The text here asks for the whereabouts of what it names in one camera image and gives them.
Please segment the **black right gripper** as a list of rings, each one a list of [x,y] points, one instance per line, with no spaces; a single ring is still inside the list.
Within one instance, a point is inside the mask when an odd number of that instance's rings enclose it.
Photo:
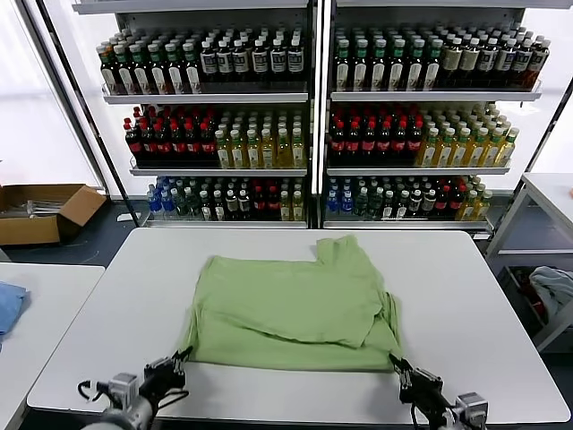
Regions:
[[[442,379],[405,358],[389,353],[389,360],[400,382],[399,399],[414,404],[424,415],[441,415],[451,407],[442,394]]]

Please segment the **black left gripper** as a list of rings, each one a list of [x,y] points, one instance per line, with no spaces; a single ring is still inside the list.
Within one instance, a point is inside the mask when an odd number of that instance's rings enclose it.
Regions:
[[[139,395],[150,403],[160,403],[174,389],[184,387],[184,364],[193,346],[177,350],[171,357],[163,357],[144,367],[144,380]]]

